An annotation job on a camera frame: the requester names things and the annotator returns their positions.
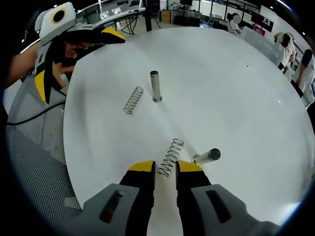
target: metal cylinder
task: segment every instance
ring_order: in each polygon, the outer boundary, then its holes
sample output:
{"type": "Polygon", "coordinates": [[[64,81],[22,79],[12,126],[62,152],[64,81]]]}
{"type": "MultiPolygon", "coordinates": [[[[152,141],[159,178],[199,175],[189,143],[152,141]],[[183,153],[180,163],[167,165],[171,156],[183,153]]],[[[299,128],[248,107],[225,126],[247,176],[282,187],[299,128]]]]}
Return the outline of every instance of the metal cylinder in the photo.
{"type": "Polygon", "coordinates": [[[150,72],[151,84],[153,90],[153,101],[160,102],[162,100],[161,92],[159,90],[159,77],[156,70],[150,72]]]}
{"type": "Polygon", "coordinates": [[[192,158],[192,162],[197,165],[202,165],[208,162],[217,161],[220,159],[220,157],[221,157],[220,150],[214,148],[204,154],[194,156],[192,158]]]}

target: black pants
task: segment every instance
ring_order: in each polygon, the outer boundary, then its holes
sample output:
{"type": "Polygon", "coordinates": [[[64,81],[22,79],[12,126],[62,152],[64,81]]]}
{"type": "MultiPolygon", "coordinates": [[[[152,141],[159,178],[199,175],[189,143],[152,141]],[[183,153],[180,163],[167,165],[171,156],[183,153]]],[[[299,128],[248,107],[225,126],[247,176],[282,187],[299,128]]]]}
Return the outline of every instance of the black pants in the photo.
{"type": "Polygon", "coordinates": [[[302,90],[296,85],[296,83],[293,80],[291,80],[291,84],[295,88],[295,91],[298,93],[298,95],[302,97],[303,96],[302,90]]]}
{"type": "Polygon", "coordinates": [[[282,70],[284,68],[284,65],[280,62],[280,64],[278,65],[279,70],[282,70]]]}

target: office floor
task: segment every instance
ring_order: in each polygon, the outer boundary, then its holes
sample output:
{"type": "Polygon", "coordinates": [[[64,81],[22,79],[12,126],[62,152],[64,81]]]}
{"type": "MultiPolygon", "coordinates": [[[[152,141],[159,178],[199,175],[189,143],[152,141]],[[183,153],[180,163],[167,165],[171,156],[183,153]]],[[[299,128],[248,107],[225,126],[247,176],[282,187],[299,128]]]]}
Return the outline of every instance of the office floor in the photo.
{"type": "MultiPolygon", "coordinates": [[[[178,26],[178,25],[173,25],[173,24],[162,23],[162,22],[159,22],[158,19],[157,19],[157,21],[155,21],[154,18],[151,19],[152,30],[158,30],[159,29],[158,24],[161,27],[161,29],[183,27],[183,26],[178,26]]],[[[128,28],[125,28],[124,32],[121,31],[121,29],[123,29],[126,26],[127,26],[126,20],[123,20],[123,21],[117,23],[117,31],[119,33],[121,33],[123,36],[128,37],[129,34],[125,33],[125,32],[128,32],[128,28]]],[[[201,23],[200,27],[210,28],[210,26],[208,24],[205,24],[205,23],[201,23]]],[[[137,19],[137,24],[136,24],[133,32],[135,34],[139,34],[139,33],[144,33],[146,31],[147,30],[146,30],[145,19],[144,19],[144,17],[140,16],[137,19]]]]}

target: gray gripper housing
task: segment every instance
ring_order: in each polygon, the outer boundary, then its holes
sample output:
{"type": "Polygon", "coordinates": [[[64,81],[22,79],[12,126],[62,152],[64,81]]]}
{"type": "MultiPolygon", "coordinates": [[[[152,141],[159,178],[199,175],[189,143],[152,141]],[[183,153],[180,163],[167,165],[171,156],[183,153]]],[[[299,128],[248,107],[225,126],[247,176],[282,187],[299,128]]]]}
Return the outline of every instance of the gray gripper housing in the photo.
{"type": "Polygon", "coordinates": [[[83,211],[71,220],[58,221],[53,227],[67,236],[124,236],[131,207],[139,188],[110,184],[84,203],[83,211]],[[106,204],[116,194],[123,193],[110,223],[100,219],[106,204]]]}
{"type": "Polygon", "coordinates": [[[272,236],[279,226],[260,222],[247,213],[246,205],[219,184],[191,189],[199,207],[205,236],[272,236]],[[218,207],[228,215],[220,221],[218,207]]]}

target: white shirt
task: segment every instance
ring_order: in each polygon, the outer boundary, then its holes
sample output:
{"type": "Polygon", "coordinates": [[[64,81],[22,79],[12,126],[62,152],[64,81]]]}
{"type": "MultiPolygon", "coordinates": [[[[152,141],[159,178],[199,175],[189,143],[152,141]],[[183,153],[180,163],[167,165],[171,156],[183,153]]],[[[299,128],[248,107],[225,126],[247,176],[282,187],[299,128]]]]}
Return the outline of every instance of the white shirt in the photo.
{"type": "MultiPolygon", "coordinates": [[[[282,37],[284,36],[284,33],[279,33],[278,36],[277,36],[277,43],[281,44],[282,42],[282,37]]],[[[281,63],[286,66],[288,63],[289,63],[289,60],[290,60],[290,56],[292,54],[296,54],[296,50],[295,50],[295,46],[292,42],[292,39],[290,40],[288,46],[286,48],[284,48],[283,50],[283,59],[281,61],[281,63]]]]}
{"type": "Polygon", "coordinates": [[[228,25],[228,31],[233,34],[233,35],[236,35],[236,36],[239,36],[239,34],[236,32],[236,30],[239,30],[240,28],[238,28],[238,25],[236,23],[234,23],[233,20],[231,20],[229,22],[229,25],[228,25]]]}
{"type": "MultiPolygon", "coordinates": [[[[296,72],[294,73],[292,80],[294,82],[297,82],[299,75],[300,75],[300,70],[301,70],[301,65],[302,63],[299,64],[299,66],[296,69],[296,72]]],[[[302,81],[300,83],[300,90],[303,93],[307,93],[308,90],[311,87],[311,84],[314,80],[315,77],[315,58],[314,55],[312,55],[312,59],[310,61],[310,63],[308,64],[308,66],[305,68],[304,73],[302,75],[302,81]]]]}

